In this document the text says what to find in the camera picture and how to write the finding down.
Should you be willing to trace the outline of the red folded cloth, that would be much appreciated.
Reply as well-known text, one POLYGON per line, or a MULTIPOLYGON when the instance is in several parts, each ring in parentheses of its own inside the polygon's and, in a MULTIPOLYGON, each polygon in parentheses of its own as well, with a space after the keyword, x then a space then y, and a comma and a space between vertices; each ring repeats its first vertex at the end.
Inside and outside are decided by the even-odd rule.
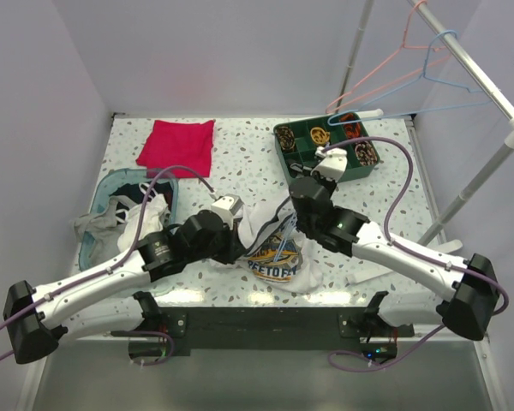
POLYGON ((214 120, 203 123, 156 120, 135 162, 147 169, 181 165, 208 177, 212 168, 214 126, 214 120))

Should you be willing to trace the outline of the green compartment tray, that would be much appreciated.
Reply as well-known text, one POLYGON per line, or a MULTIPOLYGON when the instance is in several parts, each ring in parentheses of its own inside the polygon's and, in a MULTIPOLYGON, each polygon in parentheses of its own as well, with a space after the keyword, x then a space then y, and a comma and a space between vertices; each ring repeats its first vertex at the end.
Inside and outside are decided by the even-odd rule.
MULTIPOLYGON (((273 128, 273 135, 284 176, 290 182, 318 164, 318 147, 367 137, 368 132, 360 117, 350 112, 333 121, 328 116, 319 116, 280 123, 273 128)), ((341 178, 343 182, 369 176, 380 161, 374 144, 368 141, 347 145, 344 150, 348 165, 341 178)))

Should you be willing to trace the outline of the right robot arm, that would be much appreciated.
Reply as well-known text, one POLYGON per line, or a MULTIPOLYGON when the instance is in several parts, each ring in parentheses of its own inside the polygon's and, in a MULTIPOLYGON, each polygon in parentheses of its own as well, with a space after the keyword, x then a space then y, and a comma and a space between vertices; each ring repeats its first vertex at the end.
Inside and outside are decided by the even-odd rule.
POLYGON ((382 337, 393 327, 443 325, 460 337, 482 340, 500 297, 490 259, 478 253, 465 259, 389 234, 365 215, 335 206, 335 187, 314 176, 289 185, 296 227, 332 253, 381 265, 433 292, 384 295, 364 316, 367 331, 382 337))

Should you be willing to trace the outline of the grey cloth over basket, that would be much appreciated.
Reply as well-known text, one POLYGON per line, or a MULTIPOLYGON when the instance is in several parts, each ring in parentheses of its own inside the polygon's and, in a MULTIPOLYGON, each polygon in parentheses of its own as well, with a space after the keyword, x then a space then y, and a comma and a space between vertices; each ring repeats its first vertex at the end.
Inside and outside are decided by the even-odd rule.
POLYGON ((105 210, 78 217, 73 223, 81 243, 79 268, 87 270, 117 256, 117 239, 123 233, 128 210, 135 206, 127 196, 111 196, 105 210))

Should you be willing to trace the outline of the white cloth in basket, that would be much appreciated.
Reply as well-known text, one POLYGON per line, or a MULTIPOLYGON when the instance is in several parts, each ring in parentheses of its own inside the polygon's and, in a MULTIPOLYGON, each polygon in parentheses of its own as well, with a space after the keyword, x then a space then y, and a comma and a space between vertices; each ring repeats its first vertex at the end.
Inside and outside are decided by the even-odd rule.
MULTIPOLYGON (((123 233, 117 239, 117 248, 120 253, 128 250, 134 240, 140 219, 141 205, 136 205, 128 210, 127 220, 123 233)), ((170 210, 163 194, 157 194, 147 201, 140 234, 138 239, 146 235, 161 231, 168 225, 170 210)))

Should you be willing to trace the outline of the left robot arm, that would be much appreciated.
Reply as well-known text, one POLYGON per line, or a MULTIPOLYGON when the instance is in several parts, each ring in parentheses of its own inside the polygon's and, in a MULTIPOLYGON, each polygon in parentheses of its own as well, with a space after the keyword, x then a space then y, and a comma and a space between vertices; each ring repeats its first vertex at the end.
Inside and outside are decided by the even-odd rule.
POLYGON ((107 331, 157 334, 164 315, 144 288, 203 259, 234 262, 245 250, 237 234, 241 219, 226 222, 214 211, 199 211, 174 231, 151 233, 134 249, 76 276, 35 287, 15 283, 3 310, 15 361, 28 364, 61 343, 107 331))

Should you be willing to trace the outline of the blue laundry basket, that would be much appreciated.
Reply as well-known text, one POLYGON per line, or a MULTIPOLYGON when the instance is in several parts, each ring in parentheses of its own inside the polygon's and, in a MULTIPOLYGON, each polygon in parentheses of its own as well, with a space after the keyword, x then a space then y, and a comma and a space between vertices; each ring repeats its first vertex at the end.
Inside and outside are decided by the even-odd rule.
POLYGON ((97 186, 90 212, 73 222, 81 244, 78 266, 88 270, 127 250, 134 239, 140 204, 149 192, 140 237, 160 231, 175 220, 177 179, 165 175, 153 187, 145 170, 120 169, 97 186))

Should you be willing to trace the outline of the metal clothes rack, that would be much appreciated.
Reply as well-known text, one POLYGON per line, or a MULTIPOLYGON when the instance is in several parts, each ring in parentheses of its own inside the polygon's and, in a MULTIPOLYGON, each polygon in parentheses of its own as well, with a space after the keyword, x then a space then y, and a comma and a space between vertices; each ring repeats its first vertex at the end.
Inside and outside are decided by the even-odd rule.
MULTIPOLYGON (((423 20, 423 23, 427 25, 432 33, 436 36, 440 32, 448 30, 443 23, 440 22, 437 16, 433 14, 428 5, 423 5, 416 12, 423 20)), ((427 160, 421 150, 421 137, 424 135, 423 126, 424 120, 433 113, 440 113, 439 111, 424 112, 416 114, 418 110, 455 105, 455 104, 471 104, 474 102, 481 102, 487 100, 487 95, 484 93, 467 93, 463 89, 440 85, 435 82, 431 82, 432 86, 428 95, 418 105, 411 105, 407 110, 402 112, 409 112, 409 116, 413 123, 413 143, 415 145, 417 154, 417 163, 419 171, 421 172, 423 182, 425 185, 425 193, 427 195, 427 201, 431 207, 431 213, 433 216, 433 223, 424 233, 421 238, 424 243, 429 243, 434 238, 445 239, 445 229, 448 228, 450 222, 454 220, 461 210, 472 200, 473 197, 478 198, 483 208, 491 208, 494 202, 499 203, 498 216, 509 217, 511 201, 514 199, 511 190, 504 188, 499 177, 499 170, 502 165, 505 164, 510 156, 514 153, 514 105, 513 103, 503 94, 500 87, 497 86, 493 80, 487 75, 486 71, 476 62, 476 60, 463 48, 460 37, 457 35, 457 39, 450 34, 446 35, 444 39, 437 39, 433 44, 431 50, 432 53, 442 54, 442 58, 429 62, 429 68, 440 66, 443 69, 448 69, 449 61, 454 60, 464 73, 464 80, 457 83, 462 83, 470 88, 476 89, 478 87, 484 87, 487 91, 500 90, 500 96, 496 98, 497 102, 489 102, 495 109, 501 113, 504 117, 506 125, 505 131, 507 133, 504 137, 500 147, 486 160, 479 170, 476 171, 475 175, 469 179, 468 183, 461 187, 456 197, 443 209, 439 209, 437 206, 437 199, 433 192, 433 184, 431 183, 431 173, 427 170, 427 160)), ((394 86, 387 87, 385 90, 377 92, 374 95, 365 97, 362 100, 348 105, 341 110, 347 109, 359 109, 369 100, 391 90, 394 87, 400 86, 409 80, 417 77, 418 74, 412 75, 406 80, 402 80, 394 86)), ((450 80, 445 76, 439 77, 442 80, 450 80)), ((360 86, 356 92, 346 98, 345 102, 348 102, 353 97, 358 97, 363 93, 360 93, 360 86)), ((469 109, 478 109, 484 105, 473 106, 461 109, 455 109, 453 111, 466 112, 469 109)))

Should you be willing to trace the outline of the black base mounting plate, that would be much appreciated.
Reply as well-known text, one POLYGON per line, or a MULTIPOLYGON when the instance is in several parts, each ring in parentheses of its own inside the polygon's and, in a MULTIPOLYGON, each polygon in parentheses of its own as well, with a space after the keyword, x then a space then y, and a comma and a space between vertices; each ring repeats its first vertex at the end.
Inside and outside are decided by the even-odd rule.
POLYGON ((136 336, 166 334, 157 342, 133 343, 133 358, 158 355, 161 348, 174 355, 196 349, 341 350, 365 352, 392 359, 397 339, 414 336, 411 325, 384 323, 366 307, 160 307, 144 315, 136 336))

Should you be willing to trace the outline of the white graphic tank top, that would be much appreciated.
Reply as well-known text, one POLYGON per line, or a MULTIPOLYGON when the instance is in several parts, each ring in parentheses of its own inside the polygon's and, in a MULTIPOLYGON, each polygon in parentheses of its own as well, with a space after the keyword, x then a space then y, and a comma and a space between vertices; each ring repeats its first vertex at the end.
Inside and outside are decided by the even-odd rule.
POLYGON ((282 190, 236 212, 235 232, 244 254, 232 264, 211 261, 217 268, 243 268, 283 291, 308 294, 323 284, 314 260, 314 242, 296 228, 288 191, 282 190))

